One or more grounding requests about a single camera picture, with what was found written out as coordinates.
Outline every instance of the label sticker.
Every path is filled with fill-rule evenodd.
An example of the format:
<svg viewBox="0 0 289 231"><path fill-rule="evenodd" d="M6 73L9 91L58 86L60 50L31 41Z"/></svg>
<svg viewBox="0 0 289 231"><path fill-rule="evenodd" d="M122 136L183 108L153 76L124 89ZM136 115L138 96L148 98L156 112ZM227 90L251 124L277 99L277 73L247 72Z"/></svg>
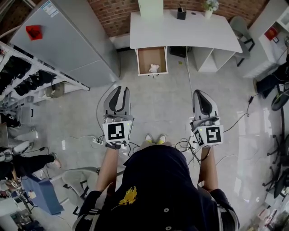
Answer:
<svg viewBox="0 0 289 231"><path fill-rule="evenodd" d="M52 18L58 14L58 10L50 1L46 2L41 8Z"/></svg>

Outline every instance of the open drawer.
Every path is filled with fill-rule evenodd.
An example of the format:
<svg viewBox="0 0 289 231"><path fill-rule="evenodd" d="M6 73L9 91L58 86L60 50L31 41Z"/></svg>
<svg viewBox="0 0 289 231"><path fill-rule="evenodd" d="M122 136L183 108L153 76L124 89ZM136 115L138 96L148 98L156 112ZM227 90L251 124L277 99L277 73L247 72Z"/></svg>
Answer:
<svg viewBox="0 0 289 231"><path fill-rule="evenodd" d="M136 49L135 52L139 75L156 76L168 73L166 46L140 48ZM149 72L151 64L159 65L157 73Z"/></svg>

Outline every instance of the electrical outlet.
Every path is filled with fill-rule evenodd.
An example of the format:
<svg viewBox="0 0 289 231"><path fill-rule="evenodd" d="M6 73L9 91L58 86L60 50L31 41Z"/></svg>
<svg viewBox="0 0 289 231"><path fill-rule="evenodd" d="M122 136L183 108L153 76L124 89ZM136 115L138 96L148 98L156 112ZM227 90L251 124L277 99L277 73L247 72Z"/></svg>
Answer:
<svg viewBox="0 0 289 231"><path fill-rule="evenodd" d="M93 138L92 142L97 143L99 145L104 145L104 142L102 140L99 140L99 139L96 139L96 138Z"/></svg>

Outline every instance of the white shelving unit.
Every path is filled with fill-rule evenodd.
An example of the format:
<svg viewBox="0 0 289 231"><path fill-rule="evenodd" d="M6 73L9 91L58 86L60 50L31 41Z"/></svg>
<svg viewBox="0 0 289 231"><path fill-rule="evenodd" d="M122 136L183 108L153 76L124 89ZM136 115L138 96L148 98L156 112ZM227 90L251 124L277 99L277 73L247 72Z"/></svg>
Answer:
<svg viewBox="0 0 289 231"><path fill-rule="evenodd" d="M34 97L34 100L32 103L36 103L36 102L40 102L42 100L45 100L46 98L39 98L39 91L55 85L57 83L61 83L61 82L67 82L69 84L65 84L65 93L67 92L71 92L71 91L76 91L76 90L86 90L88 91L89 88L85 85L83 85L82 83L70 78L67 75L64 75L63 73L61 73L60 71L53 69L49 66L44 65L41 61L39 61L36 57L34 57L33 59L26 56L25 54L13 49L13 47L8 46L2 42L0 42L0 49L2 51L2 54L4 54L4 57L0 63L0 71L4 68L5 64L9 61L9 58L11 56L16 56L19 57L23 60L25 60L26 62L31 64L31 68L30 70L22 77L22 79L14 79L10 85L7 86L7 88L2 92L2 94L0 95L0 104L2 101L2 104L5 104L5 107L10 108L11 107L15 107L18 105L19 102L21 102L21 104L23 104L23 102L25 101L24 99L32 96ZM37 71L39 70L44 70L53 74L56 74L56 78L51 82L51 83L45 83L42 86L39 86L36 90L32 90L29 93L20 96L16 93L15 91L15 87L18 86L20 83L22 83L24 80L26 80L27 78L29 78L30 75L33 75L35 73L37 73Z"/></svg>

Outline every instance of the gray chair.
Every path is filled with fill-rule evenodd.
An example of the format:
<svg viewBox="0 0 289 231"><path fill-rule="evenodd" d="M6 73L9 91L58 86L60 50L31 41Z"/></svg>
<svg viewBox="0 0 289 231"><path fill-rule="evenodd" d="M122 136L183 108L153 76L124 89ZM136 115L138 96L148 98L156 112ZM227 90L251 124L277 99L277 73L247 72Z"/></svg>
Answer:
<svg viewBox="0 0 289 231"><path fill-rule="evenodd" d="M241 65L244 59L250 58L250 51L254 47L255 43L249 34L246 21L242 17L236 16L232 18L230 21L230 26L233 29L235 35L238 37L238 42L243 51L243 53L236 52L234 54L236 58L241 58L241 60L237 62L238 67Z"/></svg>

